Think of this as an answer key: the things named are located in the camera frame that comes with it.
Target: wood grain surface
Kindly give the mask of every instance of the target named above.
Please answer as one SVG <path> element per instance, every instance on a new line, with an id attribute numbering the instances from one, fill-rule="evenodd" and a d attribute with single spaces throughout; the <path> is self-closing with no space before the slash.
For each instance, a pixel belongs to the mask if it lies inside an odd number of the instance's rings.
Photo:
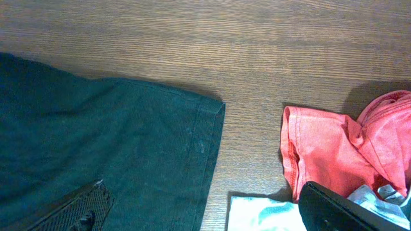
<path id="1" fill-rule="evenodd" d="M 356 117 L 409 89 L 408 0 L 2 0 L 0 51 L 88 78 L 158 81 L 227 102 L 202 230 L 230 195 L 291 198 L 285 105 Z"/>

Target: red fabric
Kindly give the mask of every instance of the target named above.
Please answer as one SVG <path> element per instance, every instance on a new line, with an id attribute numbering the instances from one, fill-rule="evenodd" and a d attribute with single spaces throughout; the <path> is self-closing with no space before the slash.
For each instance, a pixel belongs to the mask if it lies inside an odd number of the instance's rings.
<path id="1" fill-rule="evenodd" d="M 286 107 L 281 153 L 294 201 L 310 180 L 344 197 L 363 184 L 375 191 L 391 184 L 406 196 L 411 181 L 411 92 L 378 97 L 357 121 Z"/>

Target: dark green fabric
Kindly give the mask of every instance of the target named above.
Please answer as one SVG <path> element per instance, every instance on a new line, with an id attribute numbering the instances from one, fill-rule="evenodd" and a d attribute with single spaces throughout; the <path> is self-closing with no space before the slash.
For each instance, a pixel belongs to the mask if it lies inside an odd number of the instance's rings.
<path id="1" fill-rule="evenodd" d="M 103 230 L 200 229 L 224 103 L 3 53 L 0 111 L 0 227 L 101 178 L 116 199 Z"/>

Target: black object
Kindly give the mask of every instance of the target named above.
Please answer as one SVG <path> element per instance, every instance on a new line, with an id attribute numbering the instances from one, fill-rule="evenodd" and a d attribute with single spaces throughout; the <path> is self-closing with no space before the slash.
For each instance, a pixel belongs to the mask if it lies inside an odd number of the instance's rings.
<path id="1" fill-rule="evenodd" d="M 0 53 L 0 227 L 95 180 L 103 230 L 200 230 L 225 104 Z"/>
<path id="2" fill-rule="evenodd" d="M 102 180 L 89 183 L 46 205 L 33 215 L 1 229 L 22 231 L 97 231 L 113 205 Z"/>
<path id="3" fill-rule="evenodd" d="M 307 231 L 406 230 L 316 182 L 303 186 L 299 210 Z"/>

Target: folded clothing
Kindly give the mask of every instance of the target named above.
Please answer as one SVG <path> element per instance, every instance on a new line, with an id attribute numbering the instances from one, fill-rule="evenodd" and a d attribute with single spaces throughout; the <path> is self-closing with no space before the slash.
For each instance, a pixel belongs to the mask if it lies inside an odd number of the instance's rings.
<path id="1" fill-rule="evenodd" d="M 200 230 L 224 103 L 0 53 L 0 111 L 0 227 L 103 179 L 103 230 Z"/>
<path id="2" fill-rule="evenodd" d="M 270 198 L 231 197 L 227 231 L 305 231 L 297 204 Z"/>
<path id="3" fill-rule="evenodd" d="M 411 92 L 375 99 L 357 121 L 348 115 L 286 107 L 281 130 L 284 175 L 298 201 L 307 181 L 348 197 L 365 184 L 390 184 L 403 196 L 411 180 Z"/>

